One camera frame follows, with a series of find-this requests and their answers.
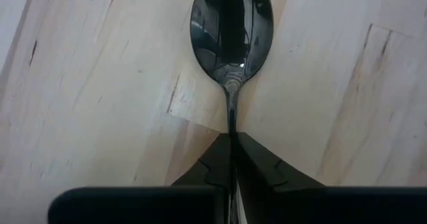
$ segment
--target wooden surface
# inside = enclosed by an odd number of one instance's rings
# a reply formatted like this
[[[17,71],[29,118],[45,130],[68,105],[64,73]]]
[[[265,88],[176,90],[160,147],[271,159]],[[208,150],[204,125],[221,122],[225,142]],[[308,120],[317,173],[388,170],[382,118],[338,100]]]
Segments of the wooden surface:
[[[9,1],[0,223],[44,223],[74,187],[170,184],[226,130],[193,0]],[[272,3],[238,129],[327,185],[427,185],[427,0]]]

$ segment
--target spoon bowl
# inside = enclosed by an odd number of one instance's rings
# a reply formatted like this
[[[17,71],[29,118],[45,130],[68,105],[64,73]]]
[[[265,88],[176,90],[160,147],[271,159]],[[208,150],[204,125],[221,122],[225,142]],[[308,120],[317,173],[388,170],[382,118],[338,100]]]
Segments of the spoon bowl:
[[[270,0],[194,0],[191,44],[201,68],[226,92],[230,134],[239,91],[264,64],[273,25]]]

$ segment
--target spoon neck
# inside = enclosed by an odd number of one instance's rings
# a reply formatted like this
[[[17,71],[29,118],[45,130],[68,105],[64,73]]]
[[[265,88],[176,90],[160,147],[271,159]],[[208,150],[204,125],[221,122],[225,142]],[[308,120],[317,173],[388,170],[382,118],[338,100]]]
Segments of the spoon neck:
[[[237,133],[237,110],[238,110],[239,92],[230,94],[226,92],[227,113],[228,113],[228,133],[235,135]]]

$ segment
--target metal spoon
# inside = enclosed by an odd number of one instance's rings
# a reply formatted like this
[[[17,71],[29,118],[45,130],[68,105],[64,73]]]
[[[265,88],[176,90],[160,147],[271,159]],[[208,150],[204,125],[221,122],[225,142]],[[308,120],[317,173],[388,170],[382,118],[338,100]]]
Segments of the metal spoon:
[[[239,223],[236,117],[240,89],[267,58],[273,40],[270,0],[194,0],[191,44],[201,68],[226,92],[228,133],[232,140],[228,222]]]

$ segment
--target wooden table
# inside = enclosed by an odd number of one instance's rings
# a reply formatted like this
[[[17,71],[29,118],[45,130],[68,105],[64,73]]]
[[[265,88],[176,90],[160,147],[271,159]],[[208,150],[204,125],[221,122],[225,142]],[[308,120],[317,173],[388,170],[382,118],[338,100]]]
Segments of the wooden table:
[[[44,223],[74,187],[169,184],[226,131],[193,0],[7,1],[0,223]],[[427,0],[272,3],[238,130],[327,185],[426,185]]]

